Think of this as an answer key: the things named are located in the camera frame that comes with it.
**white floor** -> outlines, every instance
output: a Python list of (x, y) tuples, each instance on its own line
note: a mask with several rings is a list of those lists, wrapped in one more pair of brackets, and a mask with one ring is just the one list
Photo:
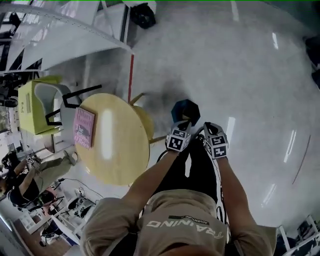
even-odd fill
[[(156, 134), (168, 132), (175, 102), (189, 98), (199, 106), (199, 125), (229, 125), (228, 158), (258, 224), (292, 228), (308, 214), (320, 216), (320, 92), (302, 41), (312, 33), (263, 2), (159, 2), (156, 18), (154, 27), (131, 35), (132, 97), (149, 93), (140, 104)], [(91, 57), (90, 85), (126, 99), (130, 55), (115, 49)], [(73, 75), (79, 69), (68, 69)], [(150, 166), (164, 149), (162, 142), (151, 148)], [(101, 183), (82, 164), (67, 176), (105, 197), (128, 190)]]

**book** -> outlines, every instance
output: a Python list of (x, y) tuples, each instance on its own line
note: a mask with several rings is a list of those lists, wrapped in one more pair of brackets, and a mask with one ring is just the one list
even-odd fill
[(75, 110), (73, 121), (74, 142), (86, 149), (92, 147), (92, 133), (95, 121), (95, 114), (81, 107)]

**white glove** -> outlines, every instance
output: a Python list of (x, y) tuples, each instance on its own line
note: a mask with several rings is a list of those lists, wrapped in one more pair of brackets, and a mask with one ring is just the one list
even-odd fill
[(228, 139), (221, 126), (205, 122), (203, 125), (205, 136), (205, 150), (212, 159), (223, 158), (227, 156)]
[(173, 124), (166, 136), (165, 146), (168, 150), (181, 152), (189, 144), (191, 138), (191, 122), (180, 121)]

